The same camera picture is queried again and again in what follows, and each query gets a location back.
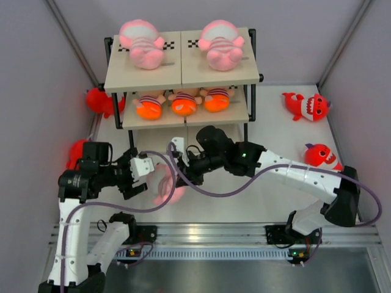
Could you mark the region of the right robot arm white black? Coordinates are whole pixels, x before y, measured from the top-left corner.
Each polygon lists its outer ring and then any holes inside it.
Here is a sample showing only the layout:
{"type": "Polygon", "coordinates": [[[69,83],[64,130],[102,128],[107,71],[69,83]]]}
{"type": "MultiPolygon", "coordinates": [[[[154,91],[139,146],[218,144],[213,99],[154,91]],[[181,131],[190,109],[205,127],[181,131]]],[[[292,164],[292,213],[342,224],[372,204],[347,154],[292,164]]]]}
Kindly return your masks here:
{"type": "Polygon", "coordinates": [[[177,186],[200,186],[205,174],[223,168],[252,181],[271,179],[317,198],[310,206],[291,212],[286,224],[267,227],[269,244],[311,244],[320,239],[313,234],[328,224],[355,226],[360,187],[354,168],[335,171],[300,164],[256,143],[234,142],[214,126],[202,128],[196,141],[202,148],[198,154],[188,151],[183,139],[171,141],[173,157],[178,159],[177,186]]]}

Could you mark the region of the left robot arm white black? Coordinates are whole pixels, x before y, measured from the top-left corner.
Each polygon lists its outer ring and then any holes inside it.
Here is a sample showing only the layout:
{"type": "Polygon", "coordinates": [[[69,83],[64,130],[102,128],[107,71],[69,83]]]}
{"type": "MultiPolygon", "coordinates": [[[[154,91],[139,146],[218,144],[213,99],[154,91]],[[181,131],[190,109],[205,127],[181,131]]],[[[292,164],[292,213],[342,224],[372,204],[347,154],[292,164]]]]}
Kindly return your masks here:
{"type": "Polygon", "coordinates": [[[39,292],[103,292],[106,272],[120,246],[133,243],[138,229],[133,215],[114,214],[106,231],[88,251],[92,206],[101,190],[117,187],[128,200],[147,190],[145,183],[135,186],[143,176],[154,171],[152,160],[131,148],[116,161],[110,158],[112,145],[85,142],[82,156],[73,169],[58,180],[59,237],[56,255],[47,281],[39,292]]]}

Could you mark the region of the pink striped plush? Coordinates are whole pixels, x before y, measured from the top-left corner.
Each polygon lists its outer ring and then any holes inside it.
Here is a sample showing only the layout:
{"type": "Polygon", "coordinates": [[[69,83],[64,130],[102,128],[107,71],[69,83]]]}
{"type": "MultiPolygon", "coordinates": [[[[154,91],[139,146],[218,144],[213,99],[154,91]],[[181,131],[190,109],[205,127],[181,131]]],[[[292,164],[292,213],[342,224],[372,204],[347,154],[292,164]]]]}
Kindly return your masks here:
{"type": "Polygon", "coordinates": [[[154,204],[162,204],[169,197],[173,187],[173,178],[166,163],[153,160],[155,171],[147,175],[148,191],[154,196],[154,204]]]}
{"type": "Polygon", "coordinates": [[[129,49],[130,59],[138,68],[154,70],[163,61],[165,40],[148,21],[138,19],[126,22],[120,28],[119,42],[129,49]]]}

